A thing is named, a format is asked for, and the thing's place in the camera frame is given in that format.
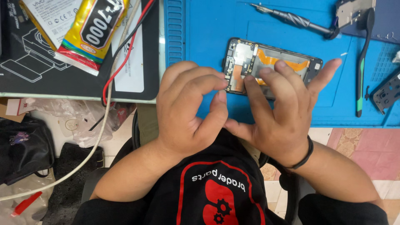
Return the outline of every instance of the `red wire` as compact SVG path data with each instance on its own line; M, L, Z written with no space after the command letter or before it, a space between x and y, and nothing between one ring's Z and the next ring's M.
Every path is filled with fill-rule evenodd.
M149 9L150 5L153 3L154 0L150 0L147 5L144 7L142 14L140 15L140 18L138 20L138 23L140 22L140 20L142 19L143 15L146 13L146 11ZM114 79L114 77L119 73L119 71L125 66L126 62L128 61L129 55L130 55L130 51L132 50L132 46L133 46L133 41L135 40L135 36L136 36L136 32L133 34L132 39L130 40L130 45L129 45L129 50L128 50L128 54L125 57L124 62L121 64L121 66L118 68L118 70L116 70L114 72L114 74L110 77L110 79L107 81L106 85L103 88L103 101L105 104L107 104L107 100L106 100L106 91L107 88L109 86L109 84L111 83L111 81Z

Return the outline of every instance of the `blue silicone repair mat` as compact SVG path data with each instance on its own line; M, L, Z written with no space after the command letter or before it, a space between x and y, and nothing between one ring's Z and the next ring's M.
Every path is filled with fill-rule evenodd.
M292 12L311 22L329 27L334 17L335 0L280 0L261 3L270 8ZM229 38L250 41L311 55L327 62L341 58L343 64L332 81L320 93L313 111L313 127L400 127L400 101L382 115L364 99L362 116L355 116L356 64L365 39L340 35L324 40L321 35L284 24L257 12L247 1L232 0L166 0L166 65L192 60L200 66L222 71ZM391 63L399 45L371 41L365 62L364 94L374 90L387 76L399 69ZM204 118L215 92L204 96L198 116ZM246 96L228 94L229 117L253 123Z

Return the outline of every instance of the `white cable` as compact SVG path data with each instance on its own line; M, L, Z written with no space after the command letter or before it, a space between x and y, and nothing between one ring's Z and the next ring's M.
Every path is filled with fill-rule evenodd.
M124 32L122 33L121 40L120 40L120 43L119 43L118 47L119 47L119 46L124 42L124 40L125 40L126 33L128 32L129 27L130 27L130 24L132 23L133 17L134 17L135 14L136 14L136 11L137 11L137 9L138 9L138 7L139 7L139 3L140 3L140 0L137 0L135 6L133 7L133 11L132 11L131 15L129 16L128 22L126 23L126 26L125 26ZM117 57L116 57L116 59L115 59L113 65L112 65L112 70L111 70L110 76L112 76L112 74L113 74L114 71L115 71L115 67L116 67L116 62L117 62L117 59L118 59L118 55L117 55ZM109 113L109 111L110 111L111 91L112 91L112 82L110 82L110 85L108 86L108 96L107 96L106 112L105 112L105 114L104 114L104 119L103 119L103 124L102 124L101 129L100 129L100 134L99 134L99 136L98 136L98 138L97 138L97 141L96 141L95 145L93 146L93 149L91 150L91 152L89 153L89 155L86 157L85 160L83 160L74 170L72 170L72 171L69 172L67 175L63 176L62 178L60 178L59 180L57 180L56 182L54 182L54 183L52 183L52 184L49 184L49 185L47 185L47 186L44 186L44 187L41 187L41 188L38 188L38 189L35 189L35 190L31 190L31 191L19 193L19 194L0 197L0 201L4 201L4 200L8 200L8 199L14 199L14 198L19 198L19 197L23 197L23 196L27 196L27 195L32 195L32 194L34 194L34 193L36 193L36 192L38 192L38 191L42 191L42 190L45 190L45 189L47 189L47 188L54 187L54 186L56 186L57 184L63 182L63 181L66 180L67 178L69 178L70 176L72 176L72 175L73 175L76 171L78 171L83 165L85 165L85 163L86 163L87 161L89 161L89 159L92 157L92 155L93 155L94 152L96 151L97 146L99 145L99 143L100 143L100 141L101 141L101 137L103 136L104 128L106 127L106 121L107 121L108 113Z

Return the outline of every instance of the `glue tube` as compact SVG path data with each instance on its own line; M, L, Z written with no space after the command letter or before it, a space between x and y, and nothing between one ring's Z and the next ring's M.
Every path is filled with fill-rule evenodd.
M54 58L97 76L129 0L83 0Z

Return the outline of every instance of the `black t-shirt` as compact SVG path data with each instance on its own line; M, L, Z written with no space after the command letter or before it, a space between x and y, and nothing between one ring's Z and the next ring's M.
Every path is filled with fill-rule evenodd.
M264 179L236 137L222 130L205 150L166 172L142 199L83 203L73 224L288 224L268 209ZM307 195L299 204L307 224L388 224L371 203L347 203Z

